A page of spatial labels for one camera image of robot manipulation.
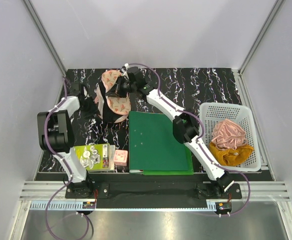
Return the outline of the pink floral mesh laundry bag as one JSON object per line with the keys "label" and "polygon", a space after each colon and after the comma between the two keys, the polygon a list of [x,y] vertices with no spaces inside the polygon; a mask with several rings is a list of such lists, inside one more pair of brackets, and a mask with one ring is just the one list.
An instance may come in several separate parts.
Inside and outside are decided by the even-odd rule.
{"label": "pink floral mesh laundry bag", "polygon": [[[119,77],[122,76],[122,73],[118,70],[108,70],[105,71],[101,76],[101,81],[105,86],[105,93],[112,88]],[[129,94],[126,97],[108,97],[106,96],[108,106],[110,109],[119,115],[119,118],[115,123],[120,123],[128,118],[129,112],[131,111],[131,102],[129,98]],[[95,103],[98,105],[99,112],[102,112],[102,103],[98,103],[99,99],[96,95]]]}

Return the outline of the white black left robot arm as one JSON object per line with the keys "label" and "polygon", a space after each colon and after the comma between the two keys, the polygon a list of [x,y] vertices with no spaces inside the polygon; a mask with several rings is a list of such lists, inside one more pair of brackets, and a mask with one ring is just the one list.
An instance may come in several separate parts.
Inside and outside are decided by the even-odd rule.
{"label": "white black left robot arm", "polygon": [[70,120],[77,111],[87,118],[99,114],[97,104],[82,83],[73,84],[69,95],[63,97],[53,109],[37,114],[38,138],[40,148],[49,151],[64,168],[68,176],[67,189],[88,198],[93,194],[94,186],[76,155]]}

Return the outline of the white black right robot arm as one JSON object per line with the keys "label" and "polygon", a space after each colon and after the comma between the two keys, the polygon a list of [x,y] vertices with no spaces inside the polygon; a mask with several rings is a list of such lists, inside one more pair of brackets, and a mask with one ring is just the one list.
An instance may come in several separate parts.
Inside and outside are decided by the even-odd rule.
{"label": "white black right robot arm", "polygon": [[136,82],[131,83],[124,77],[120,77],[105,95],[123,98],[127,94],[135,93],[160,110],[171,120],[176,141],[184,144],[206,171],[212,184],[213,194],[218,198],[226,197],[231,191],[230,187],[234,184],[234,180],[229,172],[215,160],[202,141],[204,127],[200,119],[173,103],[158,88],[154,88],[144,80],[141,83],[137,85]]}

